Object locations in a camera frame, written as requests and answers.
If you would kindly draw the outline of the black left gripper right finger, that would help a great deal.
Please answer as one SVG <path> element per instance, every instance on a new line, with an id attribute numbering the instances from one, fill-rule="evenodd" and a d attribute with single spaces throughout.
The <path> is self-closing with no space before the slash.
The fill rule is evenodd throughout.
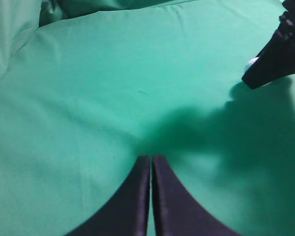
<path id="1" fill-rule="evenodd" d="M 161 155 L 153 157 L 153 215 L 157 236 L 239 235 L 192 197 Z"/>

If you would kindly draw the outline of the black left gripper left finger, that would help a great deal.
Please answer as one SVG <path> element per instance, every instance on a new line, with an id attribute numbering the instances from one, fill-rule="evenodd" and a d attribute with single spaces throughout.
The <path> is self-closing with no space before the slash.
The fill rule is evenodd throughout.
<path id="1" fill-rule="evenodd" d="M 145 236 L 148 227 L 150 158 L 137 158 L 114 195 L 69 236 Z"/>

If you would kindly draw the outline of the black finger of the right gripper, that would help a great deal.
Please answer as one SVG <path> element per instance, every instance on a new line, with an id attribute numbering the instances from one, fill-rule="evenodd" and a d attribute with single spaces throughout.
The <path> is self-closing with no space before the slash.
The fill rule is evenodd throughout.
<path id="1" fill-rule="evenodd" d="M 282 5 L 286 11 L 279 17 L 278 28 L 241 78 L 251 89 L 295 74 L 295 0 Z"/>

